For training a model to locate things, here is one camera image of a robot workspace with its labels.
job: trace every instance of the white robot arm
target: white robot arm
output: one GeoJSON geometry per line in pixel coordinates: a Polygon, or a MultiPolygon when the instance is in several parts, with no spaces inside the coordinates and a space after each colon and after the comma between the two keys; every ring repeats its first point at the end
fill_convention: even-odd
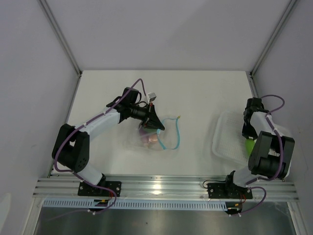
{"type": "Polygon", "coordinates": [[[92,185],[105,185],[105,175],[89,163],[90,141],[127,118],[141,120],[143,128],[165,130],[152,103],[156,95],[147,94],[143,101],[146,103],[144,107],[139,106],[139,102],[136,103],[138,95],[141,99],[138,90],[125,88],[122,96],[118,96],[102,112],[85,123],[75,126],[64,124],[52,151],[53,159],[92,185]]]}

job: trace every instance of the metal panel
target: metal panel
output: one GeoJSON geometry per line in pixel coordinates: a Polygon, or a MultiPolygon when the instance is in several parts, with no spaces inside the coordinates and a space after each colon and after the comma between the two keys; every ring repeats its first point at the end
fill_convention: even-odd
{"type": "MultiPolygon", "coordinates": [[[[245,203],[245,208],[254,203],[245,203]]],[[[37,235],[294,235],[286,203],[264,203],[242,217],[223,211],[108,210],[91,215],[43,208],[37,235]]]]}

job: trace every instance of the white wall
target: white wall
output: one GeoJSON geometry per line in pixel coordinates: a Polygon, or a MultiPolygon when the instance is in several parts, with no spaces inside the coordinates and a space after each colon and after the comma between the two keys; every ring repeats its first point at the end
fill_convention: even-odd
{"type": "Polygon", "coordinates": [[[82,70],[250,71],[289,0],[48,0],[82,70]]]}
{"type": "Polygon", "coordinates": [[[0,195],[12,193],[1,235],[17,235],[77,76],[35,0],[1,1],[0,22],[0,195]]]}
{"type": "MultiPolygon", "coordinates": [[[[260,95],[278,94],[285,107],[274,113],[275,121],[291,129],[298,151],[291,165],[303,212],[313,231],[313,1],[301,0],[269,56],[257,72],[260,95]]],[[[279,102],[265,101],[269,109],[279,102]]]]}

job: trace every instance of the green object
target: green object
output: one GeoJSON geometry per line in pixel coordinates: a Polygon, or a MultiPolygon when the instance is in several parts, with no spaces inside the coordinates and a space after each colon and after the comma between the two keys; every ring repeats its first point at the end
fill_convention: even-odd
{"type": "Polygon", "coordinates": [[[246,152],[248,154],[248,157],[250,157],[250,155],[251,155],[251,152],[253,150],[254,144],[255,144],[254,140],[252,140],[252,139],[247,139],[246,140],[246,152]]]}

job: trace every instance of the blue string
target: blue string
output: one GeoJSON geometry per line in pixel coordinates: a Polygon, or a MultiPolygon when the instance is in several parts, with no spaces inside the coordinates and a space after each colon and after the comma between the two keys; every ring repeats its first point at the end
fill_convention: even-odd
{"type": "Polygon", "coordinates": [[[158,140],[158,142],[160,143],[161,147],[162,147],[164,150],[165,150],[165,149],[172,149],[172,150],[174,150],[174,149],[177,149],[177,148],[179,147],[179,145],[180,145],[180,134],[179,134],[179,127],[178,127],[178,119],[179,119],[179,118],[180,118],[180,116],[177,117],[177,118],[165,118],[165,119],[163,119],[163,120],[161,121],[162,124],[164,124],[164,121],[165,121],[165,120],[176,120],[177,144],[176,144],[176,147],[175,147],[175,148],[167,148],[167,147],[165,147],[165,145],[162,143],[162,141],[161,141],[161,140],[159,139],[159,137],[158,137],[158,135],[160,134],[161,130],[158,129],[157,132],[156,132],[157,140],[158,140]]]}

